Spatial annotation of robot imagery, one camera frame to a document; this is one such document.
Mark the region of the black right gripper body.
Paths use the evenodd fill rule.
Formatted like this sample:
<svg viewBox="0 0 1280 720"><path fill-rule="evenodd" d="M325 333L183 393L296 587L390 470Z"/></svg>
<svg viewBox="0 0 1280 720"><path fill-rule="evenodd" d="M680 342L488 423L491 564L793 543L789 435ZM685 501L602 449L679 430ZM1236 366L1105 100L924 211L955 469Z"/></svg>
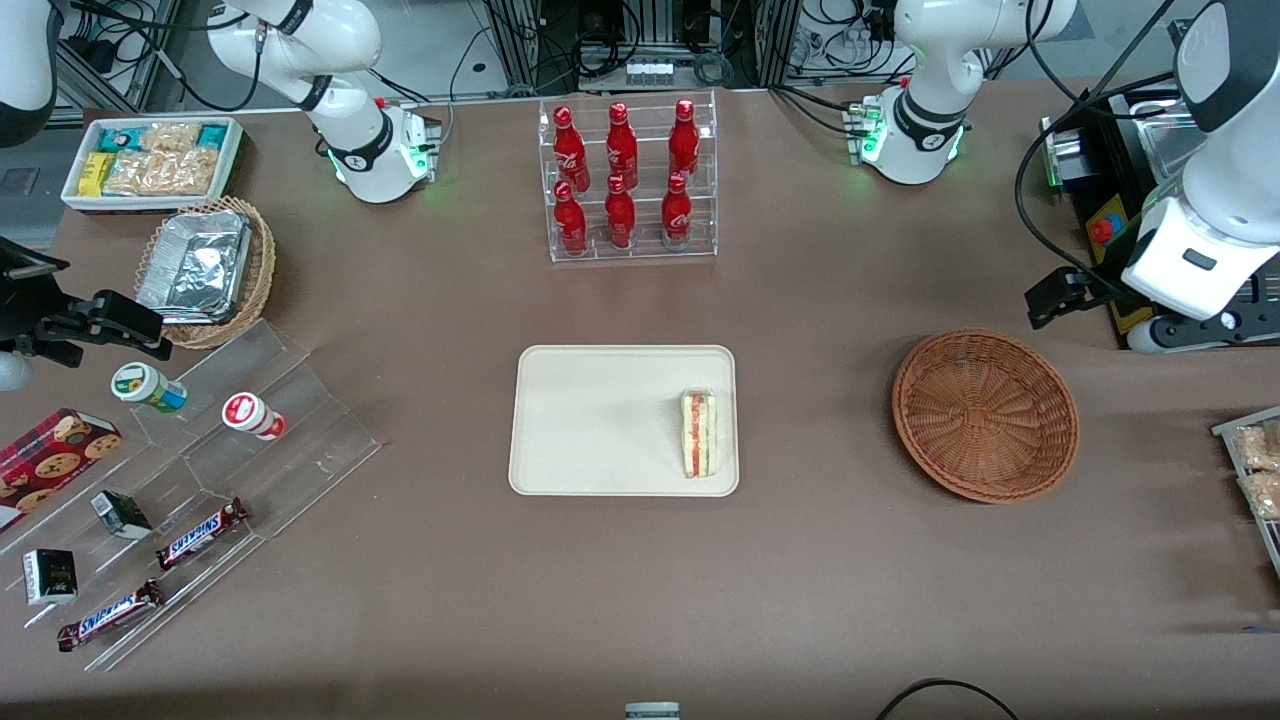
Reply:
<svg viewBox="0 0 1280 720"><path fill-rule="evenodd" d="M64 293L55 278L69 266L59 258L1 240L4 350L78 366L83 357L78 343L101 340L91 318L78 309L81 300Z"/></svg>

